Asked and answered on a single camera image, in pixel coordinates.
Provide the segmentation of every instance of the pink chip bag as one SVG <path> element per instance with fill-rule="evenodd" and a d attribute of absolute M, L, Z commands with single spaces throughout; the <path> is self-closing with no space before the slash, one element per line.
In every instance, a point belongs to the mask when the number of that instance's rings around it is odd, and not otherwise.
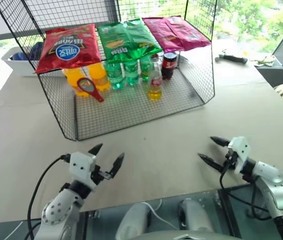
<path fill-rule="evenodd" d="M 144 23 L 165 53 L 189 51 L 211 42 L 181 16 L 146 17 Z"/>

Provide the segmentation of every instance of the white cord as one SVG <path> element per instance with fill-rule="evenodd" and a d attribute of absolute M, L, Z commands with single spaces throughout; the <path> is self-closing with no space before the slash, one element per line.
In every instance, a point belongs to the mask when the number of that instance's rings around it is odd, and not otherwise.
<path fill-rule="evenodd" d="M 160 200 L 159 200 L 159 204 L 158 204 L 158 206 L 154 209 L 156 212 L 158 211 L 158 209 L 160 209 L 160 208 L 161 208 L 162 203 L 163 203 L 163 199 L 160 199 Z"/>
<path fill-rule="evenodd" d="M 175 227 L 173 224 L 171 224 L 169 221 L 166 221 L 166 220 L 162 219 L 160 216 L 158 216 L 157 213 L 155 212 L 155 210 L 153 209 L 153 207 L 152 207 L 149 203 L 144 202 L 144 201 L 141 202 L 141 203 L 142 203 L 142 204 L 146 204 L 146 205 L 150 208 L 150 210 L 152 211 L 152 213 L 155 215 L 156 218 L 158 218 L 158 219 L 161 220 L 162 222 L 168 224 L 168 225 L 171 226 L 173 229 L 180 230 L 179 228 L 177 228 L 177 227 Z"/>
<path fill-rule="evenodd" d="M 23 221 L 21 221 L 21 222 L 17 225 L 17 227 L 15 227 L 15 229 L 14 229 L 7 237 L 4 238 L 4 240 L 7 240 L 11 235 L 13 235 L 14 232 L 16 232 L 17 229 L 19 229 L 22 224 L 23 224 Z"/>

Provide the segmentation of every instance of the snack bag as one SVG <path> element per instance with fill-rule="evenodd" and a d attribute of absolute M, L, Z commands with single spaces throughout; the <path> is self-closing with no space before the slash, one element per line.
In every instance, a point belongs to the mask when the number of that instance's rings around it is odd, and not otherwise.
<path fill-rule="evenodd" d="M 87 24 L 67 29 L 55 28 L 46 31 L 36 73 L 54 69 L 72 69 L 99 63 L 95 25 Z"/>
<path fill-rule="evenodd" d="M 181 16 L 143 18 L 164 53 L 189 51 L 211 42 Z"/>
<path fill-rule="evenodd" d="M 140 19 L 97 28 L 108 63 L 140 59 L 162 51 Z"/>

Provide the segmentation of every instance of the green plastic bottle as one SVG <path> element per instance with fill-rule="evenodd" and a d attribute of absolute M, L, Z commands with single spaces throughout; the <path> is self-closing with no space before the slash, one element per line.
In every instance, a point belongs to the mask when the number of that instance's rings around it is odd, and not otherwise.
<path fill-rule="evenodd" d="M 120 63 L 105 63 L 107 77 L 112 89 L 122 89 L 124 87 L 124 77 Z"/>
<path fill-rule="evenodd" d="M 137 61 L 124 62 L 123 68 L 125 69 L 125 77 L 129 85 L 133 86 L 138 83 L 138 63 Z"/>
<path fill-rule="evenodd" d="M 151 70 L 151 65 L 153 64 L 151 61 L 150 56 L 144 56 L 141 59 L 139 59 L 140 62 L 140 70 L 141 70 L 141 77 L 142 80 L 145 82 L 148 82 L 148 73 Z"/>

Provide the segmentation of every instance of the bottle cap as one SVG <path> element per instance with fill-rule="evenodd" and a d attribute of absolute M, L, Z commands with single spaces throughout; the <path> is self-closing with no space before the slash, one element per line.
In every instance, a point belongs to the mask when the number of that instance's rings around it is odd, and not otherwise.
<path fill-rule="evenodd" d="M 150 59 L 151 59 L 152 62 L 157 62 L 158 59 L 159 59 L 158 54 L 152 55 Z"/>
<path fill-rule="evenodd" d="M 173 62 L 177 59 L 177 54 L 173 52 L 167 52 L 163 55 L 164 59 L 166 59 L 169 62 Z"/>

